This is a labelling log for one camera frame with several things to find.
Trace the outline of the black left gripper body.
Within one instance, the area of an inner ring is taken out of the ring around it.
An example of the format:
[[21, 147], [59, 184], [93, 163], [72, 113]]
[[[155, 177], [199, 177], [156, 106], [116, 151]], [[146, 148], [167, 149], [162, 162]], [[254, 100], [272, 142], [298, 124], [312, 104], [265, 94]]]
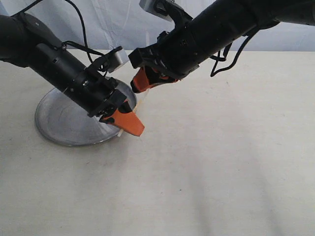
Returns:
[[126, 101], [126, 95], [118, 90], [118, 85], [115, 78], [103, 76], [88, 67], [63, 93], [87, 111], [89, 117], [94, 117], [113, 112]]

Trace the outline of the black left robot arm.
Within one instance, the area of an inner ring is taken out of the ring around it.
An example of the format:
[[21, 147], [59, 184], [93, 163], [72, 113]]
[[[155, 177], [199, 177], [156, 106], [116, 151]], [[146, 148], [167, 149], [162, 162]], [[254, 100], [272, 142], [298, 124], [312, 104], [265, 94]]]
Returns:
[[119, 81], [102, 75], [123, 65], [121, 46], [85, 66], [39, 19], [28, 13], [0, 17], [0, 59], [18, 67], [30, 67], [89, 117], [140, 136], [144, 125], [118, 89]]

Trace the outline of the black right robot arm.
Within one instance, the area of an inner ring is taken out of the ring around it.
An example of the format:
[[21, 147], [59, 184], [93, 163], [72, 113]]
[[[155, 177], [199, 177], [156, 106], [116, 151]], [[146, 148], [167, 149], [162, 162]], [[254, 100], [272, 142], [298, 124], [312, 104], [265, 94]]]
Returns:
[[260, 30], [281, 22], [315, 23], [312, 0], [217, 0], [196, 17], [169, 0], [153, 1], [154, 12], [175, 24], [157, 42], [137, 48], [130, 55], [138, 69], [130, 85], [135, 93], [175, 83], [207, 60], [225, 61], [232, 43], [241, 36], [251, 40]]

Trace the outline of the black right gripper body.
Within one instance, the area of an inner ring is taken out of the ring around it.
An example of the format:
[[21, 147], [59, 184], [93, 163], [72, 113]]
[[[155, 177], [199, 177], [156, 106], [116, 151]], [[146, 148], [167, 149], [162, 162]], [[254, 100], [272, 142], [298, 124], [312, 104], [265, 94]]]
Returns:
[[136, 48], [129, 59], [134, 68], [154, 70], [161, 77], [180, 80], [208, 58], [225, 61], [234, 38], [230, 14], [175, 17], [175, 28], [162, 32], [155, 44]]

